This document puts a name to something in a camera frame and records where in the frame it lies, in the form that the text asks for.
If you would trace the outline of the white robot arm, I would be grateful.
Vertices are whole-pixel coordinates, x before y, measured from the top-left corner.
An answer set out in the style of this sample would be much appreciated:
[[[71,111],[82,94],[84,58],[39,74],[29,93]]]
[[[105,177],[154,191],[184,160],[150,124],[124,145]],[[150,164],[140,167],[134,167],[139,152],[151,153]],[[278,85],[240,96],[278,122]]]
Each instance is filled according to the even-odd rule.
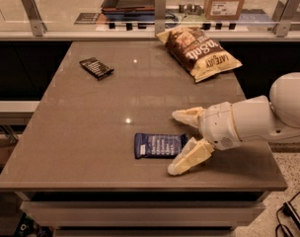
[[[172,176],[206,161],[214,150],[237,148],[246,141],[300,142],[300,72],[276,79],[267,97],[179,110],[172,116],[202,135],[190,139],[169,165]]]

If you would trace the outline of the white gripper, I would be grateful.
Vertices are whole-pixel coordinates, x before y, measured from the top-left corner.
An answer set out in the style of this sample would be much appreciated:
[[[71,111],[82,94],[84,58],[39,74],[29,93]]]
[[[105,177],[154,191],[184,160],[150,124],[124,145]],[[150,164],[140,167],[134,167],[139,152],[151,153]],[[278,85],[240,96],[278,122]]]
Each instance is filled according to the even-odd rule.
[[[172,176],[181,175],[206,161],[211,157],[214,148],[228,150],[241,145],[233,122],[232,105],[228,102],[213,105],[206,110],[195,107],[174,111],[172,117],[186,125],[199,128],[204,138],[196,140],[192,137],[187,142],[182,152],[168,166],[168,173]]]

